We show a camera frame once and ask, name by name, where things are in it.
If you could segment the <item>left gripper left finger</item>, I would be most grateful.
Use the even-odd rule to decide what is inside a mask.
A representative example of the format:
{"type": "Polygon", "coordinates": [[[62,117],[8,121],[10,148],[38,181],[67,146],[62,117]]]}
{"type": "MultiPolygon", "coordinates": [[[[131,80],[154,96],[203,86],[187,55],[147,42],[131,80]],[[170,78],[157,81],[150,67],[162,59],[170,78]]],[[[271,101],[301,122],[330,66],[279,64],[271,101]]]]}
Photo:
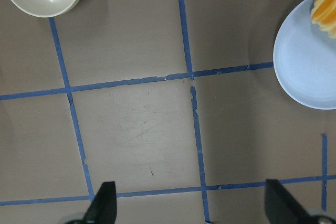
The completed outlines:
{"type": "Polygon", "coordinates": [[[117,218],[117,194],[115,182],[104,182],[86,211],[83,223],[113,224],[117,218]]]}

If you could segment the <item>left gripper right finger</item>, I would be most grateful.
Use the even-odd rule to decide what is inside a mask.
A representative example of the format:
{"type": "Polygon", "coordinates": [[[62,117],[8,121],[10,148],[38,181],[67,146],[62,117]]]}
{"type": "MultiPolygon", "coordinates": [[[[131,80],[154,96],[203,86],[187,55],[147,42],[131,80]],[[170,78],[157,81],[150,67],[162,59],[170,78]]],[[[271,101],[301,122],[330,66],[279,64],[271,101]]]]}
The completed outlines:
{"type": "Polygon", "coordinates": [[[315,223],[315,217],[276,179],[265,181],[265,214],[271,224],[315,223]]]}

